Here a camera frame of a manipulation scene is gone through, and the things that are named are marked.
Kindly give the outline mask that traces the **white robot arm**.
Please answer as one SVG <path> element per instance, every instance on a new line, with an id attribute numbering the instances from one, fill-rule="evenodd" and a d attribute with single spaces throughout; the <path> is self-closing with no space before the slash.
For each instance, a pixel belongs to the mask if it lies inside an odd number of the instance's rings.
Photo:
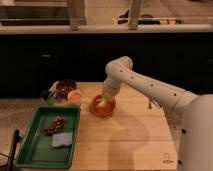
<path id="1" fill-rule="evenodd" d="M 125 83 L 176 114 L 182 114 L 177 171 L 213 171 L 213 94 L 197 95 L 132 70 L 130 57 L 108 62 L 103 92 L 115 97 Z"/>

